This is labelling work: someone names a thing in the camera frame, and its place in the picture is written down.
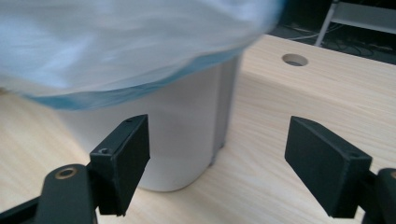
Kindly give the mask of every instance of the floor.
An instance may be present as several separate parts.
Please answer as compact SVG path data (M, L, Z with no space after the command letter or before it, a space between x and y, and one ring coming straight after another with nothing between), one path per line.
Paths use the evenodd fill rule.
M270 35L314 45L318 31L310 31L297 25L278 25ZM396 41L396 38L394 37L395 35L356 30L353 27L335 24L325 35L322 47L396 65L396 48L393 45L393 39Z

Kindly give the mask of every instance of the wooden tabletop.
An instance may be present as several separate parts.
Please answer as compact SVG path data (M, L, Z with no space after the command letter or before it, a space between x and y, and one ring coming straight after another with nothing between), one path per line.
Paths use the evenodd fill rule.
M306 66L284 63L298 54ZM290 116L315 120L396 167L396 66L266 36L245 54L226 147L190 186L138 189L126 217L99 223L361 223L327 217L284 160ZM0 211L40 194L51 170L86 164L56 113L0 93Z

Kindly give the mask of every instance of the metal screw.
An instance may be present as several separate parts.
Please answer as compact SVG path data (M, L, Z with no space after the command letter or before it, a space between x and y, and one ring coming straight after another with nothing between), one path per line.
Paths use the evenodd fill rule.
M57 179L67 179L72 177L77 173L77 169L75 167L67 167L56 173L55 178Z

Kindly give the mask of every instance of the wood grain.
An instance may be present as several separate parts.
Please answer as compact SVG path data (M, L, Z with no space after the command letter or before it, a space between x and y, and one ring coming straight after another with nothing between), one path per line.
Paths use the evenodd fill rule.
M286 53L308 65L282 61ZM246 52L227 145L190 186L138 189L126 217L99 223L361 223L327 217L284 160L290 116L322 123L396 166L396 67L266 36ZM46 173L88 156L56 113L0 95L0 211L39 194Z

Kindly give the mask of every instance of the white container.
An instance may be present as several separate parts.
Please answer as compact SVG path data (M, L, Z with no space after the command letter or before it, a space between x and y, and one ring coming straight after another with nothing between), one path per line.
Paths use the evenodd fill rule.
M123 120L148 114L150 156L139 186L170 191L193 182L225 141L239 57L140 99L89 111L57 111L91 152Z

